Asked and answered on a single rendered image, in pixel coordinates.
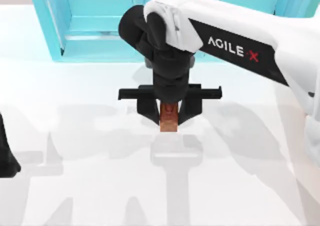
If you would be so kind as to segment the brown book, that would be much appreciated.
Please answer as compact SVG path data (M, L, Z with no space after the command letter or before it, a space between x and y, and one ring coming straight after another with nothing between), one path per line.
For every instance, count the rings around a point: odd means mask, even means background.
M160 132L170 133L178 131L178 103L160 103Z

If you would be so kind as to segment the light blue rack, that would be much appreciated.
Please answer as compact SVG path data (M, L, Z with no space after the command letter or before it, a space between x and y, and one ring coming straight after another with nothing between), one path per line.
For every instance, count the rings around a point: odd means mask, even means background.
M149 0L32 0L55 62L135 63L143 57L120 39L118 25L130 7ZM320 0L220 0L268 14L308 18Z

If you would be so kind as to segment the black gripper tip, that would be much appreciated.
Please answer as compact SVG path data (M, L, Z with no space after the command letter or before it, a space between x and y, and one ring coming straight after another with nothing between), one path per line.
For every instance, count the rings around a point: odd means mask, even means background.
M13 178L21 171L21 165L8 144L3 116L0 113L0 178Z

